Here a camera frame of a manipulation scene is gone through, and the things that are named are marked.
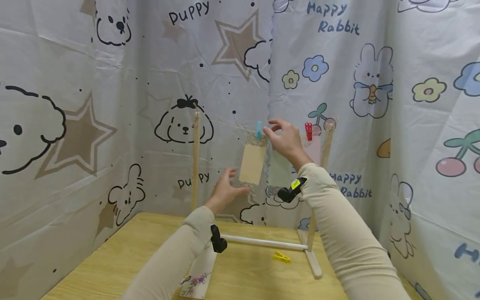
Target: string line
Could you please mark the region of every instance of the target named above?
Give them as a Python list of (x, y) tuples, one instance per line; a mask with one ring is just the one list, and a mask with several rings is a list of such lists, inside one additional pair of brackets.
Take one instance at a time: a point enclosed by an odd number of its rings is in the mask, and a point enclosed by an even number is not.
[(246, 129), (246, 128), (243, 128), (243, 127), (238, 127), (238, 126), (231, 125), (231, 124), (227, 124), (227, 123), (220, 122), (220, 121), (217, 121), (217, 120), (207, 119), (207, 118), (203, 118), (203, 117), (200, 117), (200, 119), (207, 120), (207, 121), (211, 121), (211, 122), (215, 122), (215, 123), (219, 123), (219, 124), (222, 124), (222, 125), (227, 125), (227, 126), (230, 126), (230, 127), (233, 127), (233, 128), (237, 128), (237, 129), (240, 129), (240, 130), (245, 130), (245, 131), (248, 131), (248, 132), (257, 133), (256, 130), (249, 130), (249, 129)]

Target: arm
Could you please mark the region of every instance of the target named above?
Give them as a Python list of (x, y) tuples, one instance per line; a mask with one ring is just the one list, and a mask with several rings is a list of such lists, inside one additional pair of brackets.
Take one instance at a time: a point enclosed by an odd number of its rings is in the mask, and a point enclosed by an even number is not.
[(170, 300), (195, 258), (208, 245), (214, 219), (209, 208), (195, 209), (145, 264), (122, 300)]
[(328, 260), (350, 300), (410, 300), (380, 245), (328, 172), (314, 163), (298, 174), (307, 178), (303, 199), (312, 207)]

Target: yellow flower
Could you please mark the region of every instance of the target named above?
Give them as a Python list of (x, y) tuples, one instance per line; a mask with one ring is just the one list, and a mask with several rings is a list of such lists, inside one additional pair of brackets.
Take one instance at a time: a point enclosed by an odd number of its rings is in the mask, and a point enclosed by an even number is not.
[(290, 70), (287, 72), (287, 74), (283, 75), (282, 81), (283, 81), (283, 87), (285, 89), (294, 89), (297, 87), (297, 83), (300, 79), (300, 75), (295, 73), (295, 71)]
[(432, 77), (413, 86), (413, 100), (417, 102), (435, 102), (446, 89), (446, 83), (440, 82), (437, 78)]

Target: table surface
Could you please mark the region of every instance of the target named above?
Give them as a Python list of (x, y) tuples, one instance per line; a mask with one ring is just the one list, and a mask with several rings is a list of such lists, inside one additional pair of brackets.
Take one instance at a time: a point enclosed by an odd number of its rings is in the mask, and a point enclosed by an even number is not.
[[(58, 283), (42, 300), (118, 300), (135, 275), (183, 218), (139, 213)], [(299, 242), (296, 230), (216, 222), (229, 235)], [(272, 259), (275, 249), (231, 242), (217, 255), (206, 300), (220, 299), (320, 299), (347, 300), (315, 235), (313, 250), (323, 270), (313, 279), (303, 252), (280, 250), (290, 257), (286, 264)], [(404, 279), (412, 300), (422, 300)], [(173, 299), (185, 299), (179, 296)]]

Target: left hand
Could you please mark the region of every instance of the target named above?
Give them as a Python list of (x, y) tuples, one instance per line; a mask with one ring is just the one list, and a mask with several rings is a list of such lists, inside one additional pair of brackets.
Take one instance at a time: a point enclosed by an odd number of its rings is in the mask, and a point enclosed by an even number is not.
[(232, 201), (241, 194), (250, 193), (250, 189), (247, 187), (244, 188), (234, 188), (230, 182), (230, 178), (235, 177), (235, 168), (228, 168), (223, 172), (220, 179), (216, 182), (215, 188), (212, 195), (204, 204), (208, 207), (213, 214), (216, 216), (222, 212), (222, 210), (232, 203)]

